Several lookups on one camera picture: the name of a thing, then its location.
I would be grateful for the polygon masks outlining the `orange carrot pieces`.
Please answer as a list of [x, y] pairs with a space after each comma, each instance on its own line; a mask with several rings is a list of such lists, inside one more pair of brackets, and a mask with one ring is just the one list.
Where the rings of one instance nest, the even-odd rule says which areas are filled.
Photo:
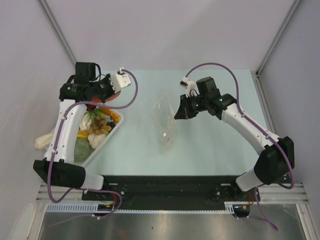
[[120, 120], [120, 116], [113, 112], [110, 108], [105, 108], [105, 107], [99, 107], [96, 109], [97, 114], [105, 119], [106, 117], [110, 117], [110, 119], [114, 122], [114, 123], [118, 123]]

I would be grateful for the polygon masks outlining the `green broccoli head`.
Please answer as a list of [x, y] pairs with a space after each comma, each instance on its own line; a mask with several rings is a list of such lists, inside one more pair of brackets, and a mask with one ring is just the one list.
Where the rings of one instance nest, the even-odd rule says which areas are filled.
[[90, 143], [84, 138], [77, 138], [74, 146], [74, 162], [83, 163], [91, 153]]

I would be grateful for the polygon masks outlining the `polka dot zip bag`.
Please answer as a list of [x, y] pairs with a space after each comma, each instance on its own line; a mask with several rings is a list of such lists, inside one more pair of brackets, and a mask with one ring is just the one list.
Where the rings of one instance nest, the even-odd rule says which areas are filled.
[[177, 121], [168, 93], [165, 93], [152, 107], [151, 117], [156, 132], [158, 149], [161, 154], [168, 152], [174, 143]]

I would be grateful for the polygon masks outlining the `white green bok choy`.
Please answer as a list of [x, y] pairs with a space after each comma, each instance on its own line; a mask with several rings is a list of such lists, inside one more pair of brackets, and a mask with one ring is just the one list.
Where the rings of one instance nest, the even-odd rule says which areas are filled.
[[91, 129], [95, 118], [96, 116], [93, 113], [86, 111], [79, 125], [79, 129], [81, 131], [87, 131]]

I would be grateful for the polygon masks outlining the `white plastic food tray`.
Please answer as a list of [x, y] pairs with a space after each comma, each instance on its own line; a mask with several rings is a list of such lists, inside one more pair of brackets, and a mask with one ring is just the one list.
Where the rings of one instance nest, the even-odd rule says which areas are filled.
[[84, 105], [77, 105], [64, 114], [61, 110], [44, 158], [49, 161], [54, 153], [55, 162], [83, 167], [104, 148], [124, 121], [121, 112], [101, 106], [85, 110]]

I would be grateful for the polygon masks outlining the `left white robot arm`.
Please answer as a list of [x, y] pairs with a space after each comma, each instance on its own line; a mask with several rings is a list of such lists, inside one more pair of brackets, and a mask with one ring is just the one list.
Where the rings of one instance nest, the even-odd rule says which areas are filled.
[[33, 163], [34, 171], [47, 187], [93, 190], [100, 200], [110, 196], [111, 188], [104, 184], [102, 175], [89, 173], [74, 163], [74, 149], [80, 124], [92, 99], [105, 102], [130, 84], [130, 78], [122, 69], [102, 78], [96, 63], [75, 64], [75, 74], [59, 91], [59, 115], [52, 140], [43, 159]]

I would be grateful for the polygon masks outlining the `brown longan bunch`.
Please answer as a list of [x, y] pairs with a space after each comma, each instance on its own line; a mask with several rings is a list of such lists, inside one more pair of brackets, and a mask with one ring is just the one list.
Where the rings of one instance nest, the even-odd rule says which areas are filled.
[[108, 125], [107, 115], [105, 113], [101, 113], [100, 115], [90, 114], [89, 120], [91, 120], [91, 124], [89, 125], [89, 129], [87, 130], [88, 134], [95, 135], [108, 135], [112, 130], [112, 127]]

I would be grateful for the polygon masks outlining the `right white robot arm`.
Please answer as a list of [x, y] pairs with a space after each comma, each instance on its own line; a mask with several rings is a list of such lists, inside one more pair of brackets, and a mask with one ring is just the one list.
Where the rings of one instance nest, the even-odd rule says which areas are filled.
[[283, 175], [291, 173], [295, 167], [294, 142], [288, 136], [277, 134], [262, 127], [238, 106], [238, 101], [230, 94], [222, 95], [212, 77], [193, 82], [183, 77], [179, 83], [186, 93], [180, 96], [176, 120], [188, 120], [206, 111], [234, 128], [256, 151], [254, 167], [238, 176], [230, 188], [231, 196], [242, 201], [249, 190], [275, 183]]

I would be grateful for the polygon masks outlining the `white cauliflower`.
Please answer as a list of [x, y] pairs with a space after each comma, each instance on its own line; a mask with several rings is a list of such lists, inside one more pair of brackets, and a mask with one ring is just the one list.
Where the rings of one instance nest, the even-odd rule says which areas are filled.
[[105, 134], [96, 135], [94, 133], [88, 135], [88, 142], [93, 149], [97, 149], [99, 145], [105, 140]]

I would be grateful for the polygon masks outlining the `white daikon radish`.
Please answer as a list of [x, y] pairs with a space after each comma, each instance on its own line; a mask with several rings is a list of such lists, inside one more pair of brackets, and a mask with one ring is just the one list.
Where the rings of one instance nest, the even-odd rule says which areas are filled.
[[35, 148], [38, 150], [47, 148], [52, 142], [53, 135], [54, 134], [51, 132], [38, 137], [34, 142]]

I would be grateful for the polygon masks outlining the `red watermelon slice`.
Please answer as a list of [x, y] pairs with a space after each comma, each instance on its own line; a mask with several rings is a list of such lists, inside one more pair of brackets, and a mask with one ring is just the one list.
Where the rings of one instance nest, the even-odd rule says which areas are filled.
[[107, 103], [107, 102], [115, 100], [116, 98], [118, 98], [120, 96], [120, 94], [121, 94], [121, 92], [117, 92], [116, 94], [114, 94], [114, 95], [112, 95], [112, 96], [110, 96], [110, 97], [108, 97], [108, 98], [106, 98], [104, 100], [102, 100], [102, 99], [100, 99], [98, 97], [95, 97], [91, 101], [94, 102], [94, 103], [102, 103], [102, 104], [104, 104], [104, 103]]

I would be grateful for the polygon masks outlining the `yellow pepper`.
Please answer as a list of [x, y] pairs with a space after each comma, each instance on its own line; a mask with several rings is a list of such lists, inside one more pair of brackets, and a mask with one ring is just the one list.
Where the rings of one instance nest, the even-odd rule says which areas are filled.
[[88, 131], [87, 130], [79, 130], [77, 133], [78, 138], [87, 139], [88, 138]]

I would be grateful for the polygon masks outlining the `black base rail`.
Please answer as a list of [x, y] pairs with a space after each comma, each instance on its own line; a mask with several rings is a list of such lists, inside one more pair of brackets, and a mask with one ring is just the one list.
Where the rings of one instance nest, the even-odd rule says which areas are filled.
[[236, 189], [236, 176], [123, 176], [106, 175], [102, 189], [112, 193], [89, 191], [82, 194], [83, 201], [108, 202], [118, 193], [121, 206], [191, 208], [197, 210], [219, 203], [248, 202], [249, 198], [260, 200], [260, 193], [251, 189]]

